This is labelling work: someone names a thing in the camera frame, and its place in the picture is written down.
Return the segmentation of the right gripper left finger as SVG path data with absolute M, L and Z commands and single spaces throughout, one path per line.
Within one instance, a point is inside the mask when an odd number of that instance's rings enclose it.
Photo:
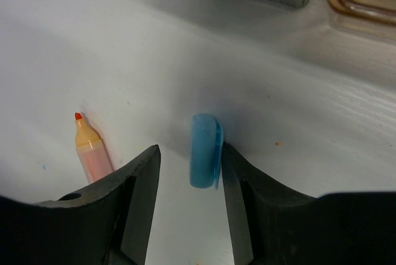
M 1 198 L 2 264 L 143 264 L 157 197 L 161 152 L 56 201 Z

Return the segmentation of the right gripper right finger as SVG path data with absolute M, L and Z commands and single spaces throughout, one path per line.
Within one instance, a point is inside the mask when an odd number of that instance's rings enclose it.
M 395 193 L 314 198 L 224 144 L 222 174 L 236 264 L 394 264 Z

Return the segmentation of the orange highlighter pen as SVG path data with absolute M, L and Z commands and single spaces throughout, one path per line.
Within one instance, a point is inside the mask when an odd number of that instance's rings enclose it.
M 75 149 L 88 182 L 94 183 L 114 171 L 100 135 L 79 112 L 75 113 Z

